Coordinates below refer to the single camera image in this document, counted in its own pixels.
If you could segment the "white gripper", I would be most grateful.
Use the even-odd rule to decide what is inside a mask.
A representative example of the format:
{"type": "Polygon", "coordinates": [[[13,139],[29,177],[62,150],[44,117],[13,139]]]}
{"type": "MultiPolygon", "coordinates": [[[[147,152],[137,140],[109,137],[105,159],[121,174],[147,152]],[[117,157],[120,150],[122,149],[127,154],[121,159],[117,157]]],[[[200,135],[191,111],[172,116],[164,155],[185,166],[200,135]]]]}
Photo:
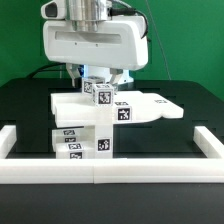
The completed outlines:
{"type": "Polygon", "coordinates": [[[116,0],[51,0],[41,7],[47,58],[66,63],[72,86],[80,85],[80,65],[107,67],[109,83],[118,91],[123,70],[139,70],[148,62],[147,19],[116,0]]]}

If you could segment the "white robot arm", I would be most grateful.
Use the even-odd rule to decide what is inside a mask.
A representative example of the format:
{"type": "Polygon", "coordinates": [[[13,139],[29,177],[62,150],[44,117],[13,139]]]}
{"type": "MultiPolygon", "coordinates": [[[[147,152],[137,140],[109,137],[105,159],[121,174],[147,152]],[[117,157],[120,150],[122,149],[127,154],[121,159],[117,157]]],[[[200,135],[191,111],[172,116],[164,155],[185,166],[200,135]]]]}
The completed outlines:
{"type": "Polygon", "coordinates": [[[45,54],[66,66],[73,85],[81,76],[129,82],[148,63],[148,20],[123,0],[50,0],[41,15],[45,54]]]}

